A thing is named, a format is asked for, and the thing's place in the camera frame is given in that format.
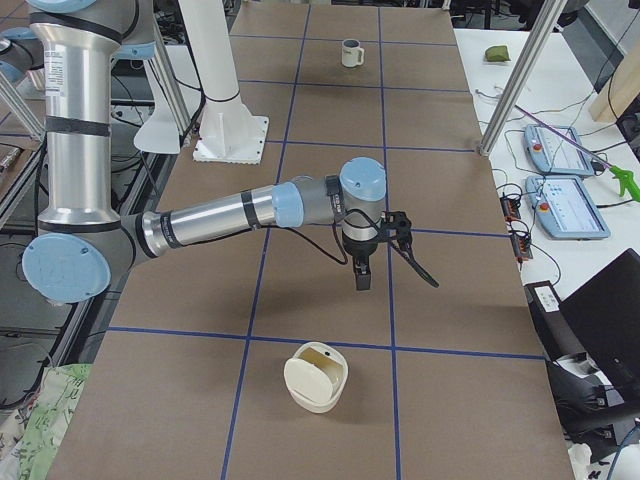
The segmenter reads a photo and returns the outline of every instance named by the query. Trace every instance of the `device screen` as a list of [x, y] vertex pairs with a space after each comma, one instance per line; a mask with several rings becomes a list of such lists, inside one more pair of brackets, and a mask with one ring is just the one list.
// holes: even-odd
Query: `device screen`
[[[557, 130], [564, 136], [576, 140], [570, 129], [557, 128]], [[565, 142], [562, 138], [546, 128], [536, 127], [536, 133], [544, 145], [547, 162], [549, 162], [550, 166], [553, 166], [553, 168], [568, 168], [572, 170], [584, 169], [582, 156], [574, 146]]]
[[550, 211], [562, 232], [598, 232], [598, 220], [582, 194], [577, 182], [572, 178], [547, 179], [543, 194]]

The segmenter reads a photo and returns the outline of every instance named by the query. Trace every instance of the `white label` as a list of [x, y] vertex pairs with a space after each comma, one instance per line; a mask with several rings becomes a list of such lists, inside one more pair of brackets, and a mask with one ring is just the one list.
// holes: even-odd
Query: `white label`
[[46, 92], [50, 97], [64, 97], [67, 90], [67, 55], [64, 51], [44, 52]]
[[560, 310], [558, 300], [553, 294], [551, 287], [537, 287], [534, 290], [545, 312], [551, 313]]

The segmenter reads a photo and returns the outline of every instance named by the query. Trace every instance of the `green sponge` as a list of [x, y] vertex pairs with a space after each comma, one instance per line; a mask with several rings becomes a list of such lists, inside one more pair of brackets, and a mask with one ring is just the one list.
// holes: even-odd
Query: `green sponge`
[[488, 62], [507, 62], [511, 60], [509, 58], [509, 50], [506, 45], [494, 45], [493, 47], [487, 48], [487, 51], [484, 52], [484, 56], [487, 58]]

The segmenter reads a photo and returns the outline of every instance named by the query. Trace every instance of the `green object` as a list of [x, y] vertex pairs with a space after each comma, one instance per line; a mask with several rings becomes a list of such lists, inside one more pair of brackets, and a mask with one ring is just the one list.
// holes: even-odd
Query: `green object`
[[508, 62], [511, 60], [509, 58], [509, 49], [506, 45], [494, 45], [493, 47], [487, 48], [487, 51], [484, 52], [484, 56], [488, 62]]
[[611, 165], [609, 170], [620, 181], [620, 196], [623, 196], [624, 192], [627, 191], [631, 198], [636, 202], [640, 202], [640, 187], [633, 179], [633, 172], [631, 170], [623, 170], [615, 165]]
[[19, 480], [45, 480], [90, 371], [87, 364], [44, 369], [22, 438]]

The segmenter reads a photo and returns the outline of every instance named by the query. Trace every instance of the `blue joint cap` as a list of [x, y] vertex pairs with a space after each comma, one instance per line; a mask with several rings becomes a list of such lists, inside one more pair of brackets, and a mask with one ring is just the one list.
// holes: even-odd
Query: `blue joint cap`
[[377, 202], [387, 194], [387, 174], [373, 158], [357, 157], [345, 163], [340, 183], [347, 193], [365, 202]]
[[22, 256], [22, 270], [33, 288], [64, 303], [94, 297], [111, 282], [102, 254], [86, 240], [66, 233], [34, 239]]
[[156, 42], [122, 45], [114, 57], [117, 60], [149, 60], [156, 53]]
[[285, 182], [273, 187], [271, 203], [279, 227], [292, 228], [302, 225], [304, 205], [300, 191], [293, 183]]
[[27, 0], [32, 7], [49, 13], [73, 13], [90, 7], [98, 0]]
[[0, 32], [0, 35], [7, 40], [35, 40], [38, 38], [28, 27], [9, 28], [4, 32]]
[[16, 83], [20, 80], [24, 74], [10, 63], [0, 61], [0, 72], [4, 73], [7, 80], [11, 83]]

